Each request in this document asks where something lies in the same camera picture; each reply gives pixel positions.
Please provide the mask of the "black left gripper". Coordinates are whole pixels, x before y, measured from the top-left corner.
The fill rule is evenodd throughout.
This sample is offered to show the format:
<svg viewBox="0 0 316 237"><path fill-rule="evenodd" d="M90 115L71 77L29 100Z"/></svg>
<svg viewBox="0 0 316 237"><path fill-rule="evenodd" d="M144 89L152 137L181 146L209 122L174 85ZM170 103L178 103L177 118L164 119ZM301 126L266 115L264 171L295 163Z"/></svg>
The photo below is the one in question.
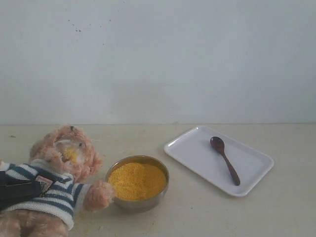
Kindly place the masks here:
<svg viewBox="0 0 316 237"><path fill-rule="evenodd" d="M31 200L42 193L41 184L37 181L7 184L5 171L0 172L0 209Z"/></svg>

